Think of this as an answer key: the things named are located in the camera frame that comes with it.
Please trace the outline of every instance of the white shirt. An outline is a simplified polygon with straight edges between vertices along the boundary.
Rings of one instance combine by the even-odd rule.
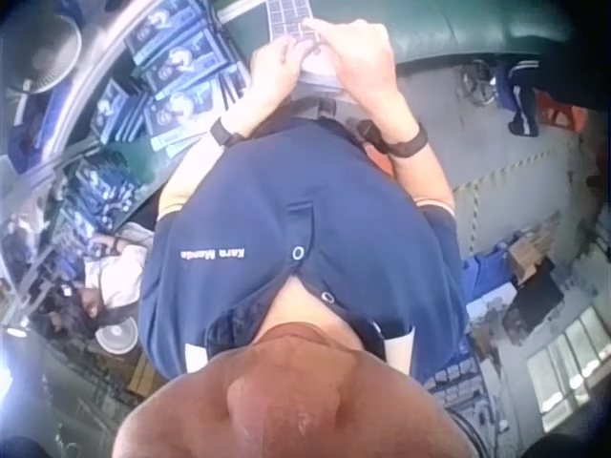
[[[128,222],[117,234],[133,244],[119,256],[85,260],[85,287],[100,289],[106,308],[136,302],[146,256],[153,246],[153,233],[139,224]]]

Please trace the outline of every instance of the shirt button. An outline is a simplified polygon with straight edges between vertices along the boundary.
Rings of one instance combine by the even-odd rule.
[[[304,249],[303,246],[297,245],[295,248],[293,248],[293,259],[294,260],[302,260],[305,254],[306,254],[306,250]]]
[[[326,303],[335,303],[335,298],[333,297],[333,295],[327,291],[325,291],[322,295],[321,298],[323,301],[325,301]]]

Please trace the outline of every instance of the gray floor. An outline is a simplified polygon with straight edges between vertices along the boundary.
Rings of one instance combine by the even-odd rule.
[[[580,228],[596,211],[585,186],[594,170],[594,155],[580,144],[578,135],[545,126],[538,138],[511,135],[507,123],[513,115],[495,104],[476,108],[464,100],[452,69],[403,77],[399,85],[427,127],[454,188],[463,258],[488,251],[555,212],[560,214],[560,225],[550,258],[567,264],[578,255]],[[342,115],[358,112],[342,104]],[[543,433],[525,369],[532,348],[516,348],[509,341],[499,343],[499,348],[507,370],[501,380],[490,364],[485,363],[483,370],[499,416],[509,425],[499,438],[498,456],[514,457]]]
[[[443,69],[400,77],[399,88],[427,127],[454,188],[463,258],[560,211],[554,256],[571,260],[579,251],[579,221],[594,211],[593,204],[583,204],[591,202],[584,184],[591,166],[584,165],[578,136],[544,126],[538,138],[511,135],[512,113],[496,104],[476,108],[462,98],[456,81],[454,69]],[[347,103],[338,112],[340,119],[359,115]]]

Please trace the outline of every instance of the smartwatch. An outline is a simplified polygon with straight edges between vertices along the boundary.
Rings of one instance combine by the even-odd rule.
[[[408,158],[415,156],[427,146],[427,143],[429,143],[427,130],[420,122],[418,122],[418,135],[414,139],[392,145],[384,141],[382,133],[377,126],[373,124],[371,119],[359,122],[357,130],[359,135],[371,143],[380,153],[394,157]]]
[[[240,134],[231,134],[221,123],[221,119],[217,119],[212,127],[210,128],[210,135],[215,139],[219,146],[229,148],[241,141],[245,141],[245,138]]]

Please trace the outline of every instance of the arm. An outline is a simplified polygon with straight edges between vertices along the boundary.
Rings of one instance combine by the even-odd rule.
[[[399,92],[381,104],[372,120],[388,144],[407,142],[418,134],[418,123]],[[390,156],[397,181],[418,206],[436,205],[454,215],[453,192],[431,144],[410,158]]]
[[[231,134],[249,138],[295,89],[311,47],[311,43],[297,43],[286,36],[256,51],[248,93],[222,115],[222,126]],[[182,208],[223,151],[211,135],[205,135],[186,153],[161,192],[158,219]]]
[[[133,243],[131,243],[130,241],[126,239],[122,239],[120,237],[106,236],[104,234],[95,234],[92,239],[92,242],[106,245],[109,248],[112,248],[113,246],[115,246],[115,243],[116,243],[116,250],[119,255],[123,253],[123,250],[125,249],[126,246],[133,245]]]
[[[397,88],[386,27],[363,20],[334,25],[309,19],[305,24],[326,40],[325,51],[338,79],[380,129],[385,141],[394,144],[414,139],[418,124]],[[453,193],[431,145],[408,159],[390,159],[397,180],[416,205],[437,205],[453,214]]]

